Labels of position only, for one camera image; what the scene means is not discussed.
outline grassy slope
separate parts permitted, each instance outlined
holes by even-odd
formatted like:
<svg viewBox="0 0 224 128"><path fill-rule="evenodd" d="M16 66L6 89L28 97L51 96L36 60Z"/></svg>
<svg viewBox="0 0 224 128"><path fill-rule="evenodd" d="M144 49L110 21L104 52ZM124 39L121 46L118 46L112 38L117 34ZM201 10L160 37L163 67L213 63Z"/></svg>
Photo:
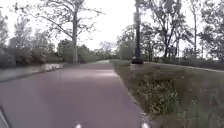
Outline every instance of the grassy slope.
<svg viewBox="0 0 224 128"><path fill-rule="evenodd" d="M166 128L223 128L224 73L111 61L143 110Z"/></svg>

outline lamp post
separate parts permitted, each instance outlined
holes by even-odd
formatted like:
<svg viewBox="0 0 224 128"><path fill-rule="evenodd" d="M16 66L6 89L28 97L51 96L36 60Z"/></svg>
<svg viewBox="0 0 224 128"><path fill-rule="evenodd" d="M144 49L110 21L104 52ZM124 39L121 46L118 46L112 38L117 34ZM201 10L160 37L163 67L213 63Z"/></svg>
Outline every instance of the lamp post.
<svg viewBox="0 0 224 128"><path fill-rule="evenodd" d="M140 49L140 13L139 13L139 1L136 1L136 13L135 13L135 23L136 23L136 48L135 48L135 56L132 58L132 64L143 64L143 60L141 59L141 49Z"/></svg>

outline tree branch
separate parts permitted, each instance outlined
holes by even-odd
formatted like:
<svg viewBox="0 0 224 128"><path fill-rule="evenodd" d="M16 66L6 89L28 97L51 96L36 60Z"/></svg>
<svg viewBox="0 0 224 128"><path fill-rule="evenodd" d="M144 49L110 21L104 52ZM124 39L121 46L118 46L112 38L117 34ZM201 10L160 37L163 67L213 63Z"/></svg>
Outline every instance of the tree branch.
<svg viewBox="0 0 224 128"><path fill-rule="evenodd" d="M34 15L32 15L32 14L31 14L31 16L33 16L34 18L41 17L41 18L43 18L43 19L46 19L46 20L50 21L51 23L55 24L58 28L60 28L60 29L61 29L67 36L69 36L70 38L73 39L72 35L70 35L65 29L63 29L63 28L61 27L61 25L57 24L56 22L54 22L54 21L51 20L50 18L45 17L45 16L34 16Z"/></svg>
<svg viewBox="0 0 224 128"><path fill-rule="evenodd" d="M69 6L67 6L66 4L63 4L62 2L59 2L59 1L55 1L55 0L51 0L52 3L56 3L58 4L59 6L64 6L66 7L69 11L71 12L74 12L74 10L72 10Z"/></svg>

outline asphalt path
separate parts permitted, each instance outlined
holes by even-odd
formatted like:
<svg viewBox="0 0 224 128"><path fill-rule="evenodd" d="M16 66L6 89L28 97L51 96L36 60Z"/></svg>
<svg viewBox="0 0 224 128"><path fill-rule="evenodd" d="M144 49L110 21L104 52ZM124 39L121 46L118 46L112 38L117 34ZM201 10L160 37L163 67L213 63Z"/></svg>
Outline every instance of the asphalt path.
<svg viewBox="0 0 224 128"><path fill-rule="evenodd" d="M0 105L12 128L139 128L133 103L108 61L0 83Z"/></svg>

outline sky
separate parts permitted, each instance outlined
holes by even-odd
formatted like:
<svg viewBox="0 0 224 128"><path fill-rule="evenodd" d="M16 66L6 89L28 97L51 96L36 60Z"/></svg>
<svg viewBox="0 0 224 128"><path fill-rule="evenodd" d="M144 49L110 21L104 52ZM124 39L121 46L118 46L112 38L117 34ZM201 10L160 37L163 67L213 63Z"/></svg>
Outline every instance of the sky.
<svg viewBox="0 0 224 128"><path fill-rule="evenodd" d="M12 8L13 4L18 2L21 5L25 5L27 2L35 3L38 0L0 0L0 6L3 8L3 15L8 16L8 28L10 31L10 37L14 35L14 24L17 19L17 15L14 12L9 11L9 7ZM97 22L95 28L97 31L93 32L91 35L84 34L82 35L83 40L87 39L89 36L92 37L92 40L86 40L84 42L78 43L87 45L90 49L94 50L100 48L100 42L108 41L113 42L112 47L116 47L117 36L122 34L122 30L134 23L133 14L135 12L135 0L86 0L86 4L89 8L100 9L104 15L100 15L95 19ZM187 15L187 24L193 27L193 17L189 14L188 5L183 5L183 11ZM142 17L142 21L149 21L150 16ZM43 23L36 25L34 20L31 21L30 26L35 30L35 28L42 29L44 27ZM57 45L59 40L53 40L53 43ZM180 49L183 50L186 44L182 44Z"/></svg>

